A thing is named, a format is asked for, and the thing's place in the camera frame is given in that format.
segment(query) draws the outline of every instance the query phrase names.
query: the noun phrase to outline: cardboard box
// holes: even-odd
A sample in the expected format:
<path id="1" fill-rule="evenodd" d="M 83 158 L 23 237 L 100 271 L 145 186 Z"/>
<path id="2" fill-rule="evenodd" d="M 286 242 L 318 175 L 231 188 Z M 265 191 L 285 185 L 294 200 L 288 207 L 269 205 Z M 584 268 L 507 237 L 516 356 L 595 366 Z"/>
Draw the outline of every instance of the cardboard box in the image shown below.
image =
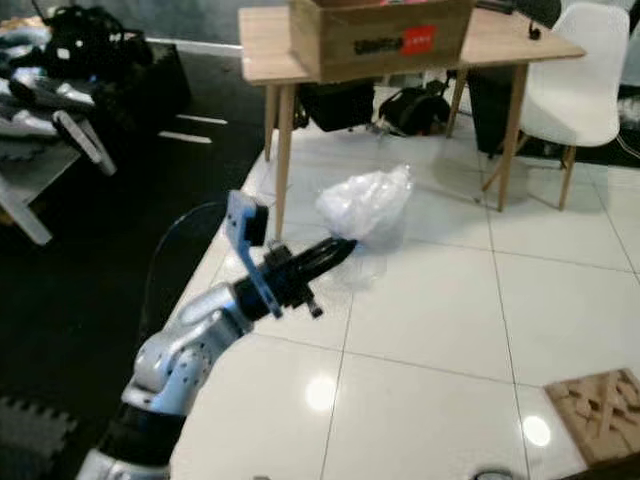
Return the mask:
<path id="1" fill-rule="evenodd" d="M 475 0 L 289 0 L 293 54 L 318 82 L 455 65 Z"/>

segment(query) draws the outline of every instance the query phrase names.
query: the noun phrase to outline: floor tile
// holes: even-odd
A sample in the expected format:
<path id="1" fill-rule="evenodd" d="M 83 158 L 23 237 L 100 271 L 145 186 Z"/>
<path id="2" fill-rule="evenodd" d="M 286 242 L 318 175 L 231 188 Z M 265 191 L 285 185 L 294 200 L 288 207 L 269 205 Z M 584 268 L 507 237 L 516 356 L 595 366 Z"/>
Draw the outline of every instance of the floor tile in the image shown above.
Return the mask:
<path id="1" fill-rule="evenodd" d="M 287 246 L 297 254 L 311 246 L 311 242 L 287 241 Z M 254 248 L 251 253 L 256 264 L 262 263 L 264 249 Z M 245 275 L 247 273 L 240 259 L 235 253 L 230 253 L 225 257 L 215 282 L 232 282 Z M 352 293 L 338 283 L 335 275 L 335 272 L 328 272 L 310 284 L 317 303 L 324 310 L 319 319 L 314 320 L 305 305 L 295 310 L 287 308 L 280 319 L 270 315 L 257 322 L 255 332 L 319 347 L 342 349 Z"/>
<path id="2" fill-rule="evenodd" d="M 487 154 L 479 152 L 480 169 L 485 173 L 492 173 L 500 161 L 500 155 L 489 159 Z M 589 174 L 591 166 L 586 163 L 576 162 L 571 174 L 571 184 L 592 183 Z M 526 177 L 531 180 L 549 180 L 561 182 L 564 178 L 564 170 L 560 170 L 560 161 L 557 159 L 537 157 L 515 157 L 511 164 L 511 177 Z"/>
<path id="3" fill-rule="evenodd" d="M 323 480 L 526 472 L 512 385 L 345 354 Z"/>
<path id="4" fill-rule="evenodd" d="M 542 388 L 517 387 L 531 480 L 556 480 L 587 469 Z"/>
<path id="5" fill-rule="evenodd" d="M 429 165 L 437 168 L 473 170 L 479 167 L 475 140 L 469 137 L 444 135 L 426 137 L 397 137 L 385 135 L 380 139 L 378 157 L 409 165 Z"/>
<path id="6" fill-rule="evenodd" d="M 492 254 L 405 244 L 356 292 L 346 348 L 510 382 Z"/>
<path id="7" fill-rule="evenodd" d="M 557 209 L 560 190 L 560 182 L 512 177 L 507 205 L 499 213 L 497 186 L 492 186 L 487 198 L 496 251 L 629 270 L 595 188 L 572 185 L 562 212 Z"/>
<path id="8" fill-rule="evenodd" d="M 600 186 L 640 188 L 640 170 L 609 165 L 589 165 L 593 183 Z"/>
<path id="9" fill-rule="evenodd" d="M 257 194 L 260 191 L 260 188 L 273 165 L 273 162 L 267 162 L 265 160 L 263 151 L 256 160 L 255 165 L 249 172 L 249 175 L 247 176 L 247 179 L 242 186 L 242 191 L 247 195 Z"/>
<path id="10" fill-rule="evenodd" d="M 478 172 L 412 169 L 414 188 L 406 210 L 406 236 L 416 240 L 491 248 Z"/>
<path id="11" fill-rule="evenodd" d="M 323 190 L 346 182 L 354 175 L 377 170 L 390 171 L 397 164 L 369 159 L 350 159 L 310 152 L 295 152 L 291 159 L 289 187 L 285 206 L 285 222 L 324 225 L 315 203 Z M 275 203 L 275 168 L 265 181 L 262 193 Z"/>
<path id="12" fill-rule="evenodd" d="M 200 391 L 171 478 L 319 478 L 338 365 L 338 352 L 258 335 L 238 342 Z"/>
<path id="13" fill-rule="evenodd" d="M 182 296 L 173 308 L 172 315 L 175 315 L 187 302 L 193 300 L 198 295 L 204 293 L 211 287 L 211 283 L 216 278 L 218 269 L 222 265 L 225 257 L 229 253 L 231 245 L 224 233 L 224 229 L 218 230 L 213 237 L 209 248 L 202 256 L 202 260 L 193 272 Z"/>
<path id="14" fill-rule="evenodd" d="M 476 129 L 473 124 L 473 117 L 471 115 L 465 115 L 461 113 L 461 111 L 471 113 L 471 103 L 469 100 L 468 105 L 465 105 L 465 95 L 462 95 L 462 101 L 460 102 L 460 110 L 458 111 L 458 116 L 456 117 L 456 123 L 453 126 L 453 132 L 451 133 L 451 138 L 469 138 L 473 140 L 474 144 L 476 141 Z"/>
<path id="15" fill-rule="evenodd" d="M 640 188 L 596 185 L 636 272 L 640 271 Z"/>
<path id="16" fill-rule="evenodd" d="M 632 273 L 496 254 L 518 383 L 543 386 L 640 365 Z"/>
<path id="17" fill-rule="evenodd" d="M 354 158 L 375 158 L 380 138 L 363 125 L 353 129 L 323 132 L 310 122 L 293 133 L 291 148 L 308 152 L 344 155 Z"/>

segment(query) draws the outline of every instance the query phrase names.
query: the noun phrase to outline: tabletop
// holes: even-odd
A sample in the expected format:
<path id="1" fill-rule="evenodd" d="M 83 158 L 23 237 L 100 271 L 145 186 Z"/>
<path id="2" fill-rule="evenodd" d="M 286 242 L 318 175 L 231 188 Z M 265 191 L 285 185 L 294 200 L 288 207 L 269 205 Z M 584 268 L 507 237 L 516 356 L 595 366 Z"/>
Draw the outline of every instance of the tabletop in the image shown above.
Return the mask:
<path id="1" fill-rule="evenodd" d="M 291 54 L 288 7 L 241 8 L 240 43 L 244 78 L 254 85 L 303 83 L 312 79 Z M 486 67 L 580 57 L 585 51 L 542 25 L 529 39 L 529 19 L 476 8 L 459 61 L 449 68 Z"/>

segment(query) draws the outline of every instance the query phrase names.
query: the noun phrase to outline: black floor mat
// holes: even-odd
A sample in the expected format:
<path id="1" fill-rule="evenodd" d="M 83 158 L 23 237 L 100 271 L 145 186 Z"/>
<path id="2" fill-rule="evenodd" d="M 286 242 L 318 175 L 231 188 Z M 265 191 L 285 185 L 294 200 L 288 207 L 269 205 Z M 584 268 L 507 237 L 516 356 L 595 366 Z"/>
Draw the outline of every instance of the black floor mat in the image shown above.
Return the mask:
<path id="1" fill-rule="evenodd" d="M 48 474 L 75 427 L 67 413 L 0 398 L 0 478 L 38 480 Z"/>
<path id="2" fill-rule="evenodd" d="M 74 478 L 117 406 L 131 372 L 147 267 L 158 241 L 195 206 L 219 205 L 180 240 L 172 265 L 163 267 L 171 274 L 153 309 L 155 328 L 220 225 L 228 190 L 242 186 L 262 149 L 260 93 L 239 93 L 248 88 L 239 60 L 223 63 L 224 82 L 203 74 L 192 84 L 190 111 L 224 118 L 228 106 L 220 99 L 229 98 L 244 109 L 244 121 L 176 121 L 167 130 L 207 136 L 212 143 L 157 139 L 143 155 L 120 160 L 113 178 L 76 162 L 42 197 L 40 218 L 54 235 L 44 248 L 15 227 L 0 227 L 0 391 L 78 419 L 52 478 Z M 189 59 L 185 64 L 193 70 Z M 215 101 L 199 93 L 204 79 Z"/>

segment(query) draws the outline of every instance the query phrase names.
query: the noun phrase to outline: wooden table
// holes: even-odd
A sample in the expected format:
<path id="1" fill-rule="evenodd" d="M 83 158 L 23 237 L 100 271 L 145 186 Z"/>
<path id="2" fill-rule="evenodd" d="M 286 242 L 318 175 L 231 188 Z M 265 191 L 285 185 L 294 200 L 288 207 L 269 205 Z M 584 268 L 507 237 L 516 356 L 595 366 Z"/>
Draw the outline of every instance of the wooden table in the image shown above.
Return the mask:
<path id="1" fill-rule="evenodd" d="M 292 56 L 287 7 L 242 8 L 239 11 L 240 42 L 243 47 L 242 71 L 252 85 L 266 86 L 265 156 L 269 161 L 271 135 L 278 128 L 278 169 L 276 176 L 276 238 L 282 235 L 284 209 L 289 175 L 291 131 L 296 85 L 313 81 L 306 70 Z M 496 65 L 515 65 L 511 91 L 511 105 L 504 139 L 503 159 L 495 175 L 500 176 L 498 210 L 505 204 L 511 161 L 518 142 L 520 110 L 524 97 L 529 63 L 560 58 L 580 57 L 585 51 L 553 34 L 541 25 L 541 38 L 529 39 L 529 19 L 520 13 L 503 15 L 475 9 L 469 23 L 467 38 L 459 61 L 449 68 L 458 70 L 447 135 L 451 134 L 455 114 L 467 72 L 470 68 Z M 389 72 L 381 71 L 380 75 Z"/>

